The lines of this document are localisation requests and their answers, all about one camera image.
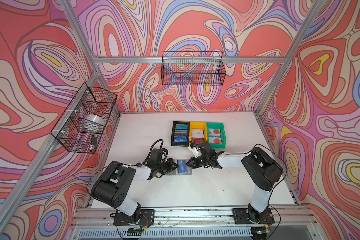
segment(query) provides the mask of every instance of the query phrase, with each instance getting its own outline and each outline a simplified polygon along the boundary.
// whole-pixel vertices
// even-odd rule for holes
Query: wire basket
[[[222,55],[221,51],[163,51],[162,84],[222,86],[226,75]]]
[[[87,86],[62,128],[51,134],[68,152],[95,153],[116,100],[117,95],[106,89]],[[104,124],[87,119],[90,114]]]

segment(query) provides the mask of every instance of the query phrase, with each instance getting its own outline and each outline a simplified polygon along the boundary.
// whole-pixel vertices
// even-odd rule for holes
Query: white table
[[[226,152],[246,152],[256,143],[268,146],[252,112],[235,113],[128,113],[122,114],[106,161],[136,164],[144,161],[158,139],[168,158],[189,159],[187,147],[171,146],[173,121],[222,122]],[[254,183],[245,169],[198,168],[192,175],[164,175],[160,179],[132,182],[128,195],[142,207],[229,206],[249,204]],[[270,204],[294,204],[285,182],[274,190]],[[92,208],[110,207],[94,200]]]

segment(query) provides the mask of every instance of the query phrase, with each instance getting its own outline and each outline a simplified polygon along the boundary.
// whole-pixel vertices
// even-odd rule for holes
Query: psychedelic wall
[[[23,174],[91,69],[57,1],[0,1],[0,204]],[[96,154],[58,145],[0,239],[61,239]]]
[[[261,119],[329,239],[360,239],[360,1],[329,0]]]
[[[221,50],[284,56],[310,1],[82,0],[74,4],[95,56]],[[223,86],[163,86],[161,64],[99,66],[121,112],[252,111],[277,64],[226,64]]]

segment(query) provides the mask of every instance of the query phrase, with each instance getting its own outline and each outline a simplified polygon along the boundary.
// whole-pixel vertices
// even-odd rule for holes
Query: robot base
[[[235,219],[235,224],[253,224],[249,220],[249,214],[247,213],[248,208],[244,209],[232,209],[233,216]],[[269,208],[267,208],[262,214],[261,214],[260,222],[259,224],[274,224],[275,220],[273,218],[272,212]]]
[[[145,225],[153,225],[154,224],[154,217],[155,217],[154,209],[141,209],[140,214],[141,215],[140,215],[139,223],[136,225],[145,226]],[[151,221],[149,222],[142,215],[147,216]],[[133,225],[129,224],[131,222],[130,219],[131,219],[130,216],[123,214],[122,212],[119,212],[116,214],[116,217],[113,220],[113,225],[114,226],[133,226]]]

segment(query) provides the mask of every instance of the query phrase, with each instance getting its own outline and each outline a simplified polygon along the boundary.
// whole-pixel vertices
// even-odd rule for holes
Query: green bin
[[[210,129],[210,128],[220,129],[221,144],[216,144],[216,143],[210,143],[210,144],[211,144],[211,147],[213,147],[213,148],[222,148],[222,149],[225,148],[226,137],[225,137],[224,124],[221,122],[207,122],[206,128],[207,128],[207,133],[208,133],[208,139],[210,139],[208,129]]]

